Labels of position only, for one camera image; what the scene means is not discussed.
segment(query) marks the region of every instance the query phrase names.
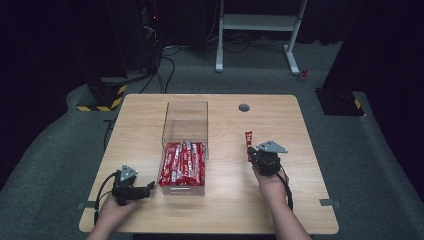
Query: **metal bracket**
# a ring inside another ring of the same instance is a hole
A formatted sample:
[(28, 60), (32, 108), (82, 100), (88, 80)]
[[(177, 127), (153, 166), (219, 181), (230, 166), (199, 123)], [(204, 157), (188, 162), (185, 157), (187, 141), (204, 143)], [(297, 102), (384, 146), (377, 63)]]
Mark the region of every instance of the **metal bracket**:
[(84, 208), (94, 208), (95, 205), (95, 201), (87, 201), (85, 203), (78, 203), (77, 205), (77, 209), (78, 210), (83, 210)]
[(333, 199), (320, 199), (319, 202), (321, 203), (321, 206), (333, 206), (333, 208), (339, 208), (342, 206), (340, 201), (334, 201)]
[(128, 167), (127, 165), (123, 164), (122, 165), (122, 171), (121, 171), (121, 182), (134, 177), (135, 175), (137, 175), (138, 172), (130, 167)]
[(268, 142), (264, 142), (256, 145), (256, 147), (264, 152), (275, 152), (275, 153), (288, 153), (287, 149), (280, 146), (278, 143), (269, 140)]

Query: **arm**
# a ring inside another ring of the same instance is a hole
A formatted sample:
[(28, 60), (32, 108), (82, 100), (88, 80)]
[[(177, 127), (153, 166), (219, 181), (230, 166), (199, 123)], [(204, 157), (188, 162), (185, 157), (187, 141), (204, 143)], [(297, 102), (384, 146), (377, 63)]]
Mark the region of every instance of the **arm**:
[(311, 239), (305, 231), (296, 215), (290, 210), (286, 202), (286, 190), (281, 180), (273, 175), (271, 177), (261, 176), (253, 169), (259, 182), (259, 189), (271, 210), (277, 239)]
[(141, 200), (120, 206), (114, 196), (109, 194), (103, 203), (96, 225), (87, 240), (106, 240), (114, 229), (119, 226), (138, 206)]

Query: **red candy bar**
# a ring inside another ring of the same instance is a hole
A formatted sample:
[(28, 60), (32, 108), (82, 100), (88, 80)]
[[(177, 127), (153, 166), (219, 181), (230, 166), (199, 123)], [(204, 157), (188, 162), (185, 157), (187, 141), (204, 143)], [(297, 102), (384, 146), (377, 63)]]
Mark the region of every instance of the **red candy bar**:
[(161, 186), (201, 186), (205, 178), (205, 147), (202, 143), (168, 143), (159, 177)]
[[(252, 146), (252, 131), (245, 132), (244, 135), (246, 135), (246, 149)], [(247, 161), (250, 162), (250, 157), (247, 155)]]

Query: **clear plastic box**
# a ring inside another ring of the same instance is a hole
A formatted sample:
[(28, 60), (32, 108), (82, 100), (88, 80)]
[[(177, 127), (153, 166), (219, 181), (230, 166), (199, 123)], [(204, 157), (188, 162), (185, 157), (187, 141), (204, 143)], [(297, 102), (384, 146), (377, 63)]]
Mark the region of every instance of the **clear plastic box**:
[[(207, 101), (168, 102), (162, 136), (163, 153), (159, 169), (158, 182), (165, 163), (165, 151), (167, 145), (170, 143), (183, 142), (201, 143), (204, 147), (204, 160), (206, 161), (209, 156)], [(205, 195), (204, 182), (201, 186), (165, 185), (162, 186), (161, 189), (164, 195)]]

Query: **hazard stripe tape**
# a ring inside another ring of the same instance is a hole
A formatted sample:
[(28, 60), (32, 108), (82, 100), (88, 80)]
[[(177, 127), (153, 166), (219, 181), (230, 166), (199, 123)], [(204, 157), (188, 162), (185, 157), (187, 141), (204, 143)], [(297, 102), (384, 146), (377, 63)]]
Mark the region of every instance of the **hazard stripe tape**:
[(127, 88), (127, 85), (124, 85), (122, 87), (119, 88), (117, 96), (116, 96), (116, 100), (113, 101), (111, 106), (85, 106), (85, 105), (78, 105), (77, 108), (78, 110), (82, 111), (82, 112), (90, 112), (90, 111), (101, 111), (101, 112), (108, 112), (108, 111), (113, 111), (115, 110), (119, 104), (122, 101), (122, 96), (124, 95), (125, 89)]
[(358, 99), (355, 99), (355, 105), (356, 105), (356, 108), (358, 109), (361, 108), (361, 104), (359, 103)]

